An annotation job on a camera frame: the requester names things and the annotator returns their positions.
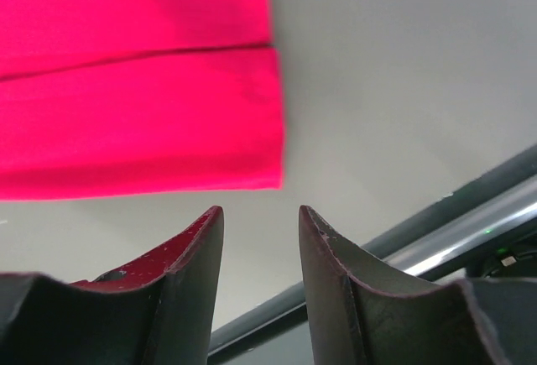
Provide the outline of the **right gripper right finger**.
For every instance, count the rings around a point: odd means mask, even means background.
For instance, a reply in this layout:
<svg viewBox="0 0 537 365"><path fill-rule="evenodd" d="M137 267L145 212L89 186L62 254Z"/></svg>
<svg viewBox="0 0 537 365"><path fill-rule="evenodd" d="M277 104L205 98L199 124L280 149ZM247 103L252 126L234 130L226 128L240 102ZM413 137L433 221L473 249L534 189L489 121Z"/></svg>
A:
<svg viewBox="0 0 537 365"><path fill-rule="evenodd" d="M434 284L361 249L309 206L299 240L315 363L535 363L534 279Z"/></svg>

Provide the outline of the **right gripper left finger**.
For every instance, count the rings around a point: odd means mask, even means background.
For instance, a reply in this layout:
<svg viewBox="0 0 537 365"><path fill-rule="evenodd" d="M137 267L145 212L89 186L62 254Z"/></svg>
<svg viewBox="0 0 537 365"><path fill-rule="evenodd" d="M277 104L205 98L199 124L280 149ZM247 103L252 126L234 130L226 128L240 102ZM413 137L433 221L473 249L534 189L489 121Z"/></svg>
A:
<svg viewBox="0 0 537 365"><path fill-rule="evenodd" d="M2 274L2 363L206 363L223 236L223 210L213 206L92 281Z"/></svg>

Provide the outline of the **red polo shirt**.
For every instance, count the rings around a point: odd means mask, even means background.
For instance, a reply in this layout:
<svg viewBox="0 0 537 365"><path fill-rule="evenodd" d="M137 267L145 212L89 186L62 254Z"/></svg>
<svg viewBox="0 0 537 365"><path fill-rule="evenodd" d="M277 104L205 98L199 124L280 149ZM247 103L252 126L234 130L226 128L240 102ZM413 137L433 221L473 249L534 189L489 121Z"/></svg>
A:
<svg viewBox="0 0 537 365"><path fill-rule="evenodd" d="M1 0L1 197L278 189L269 0Z"/></svg>

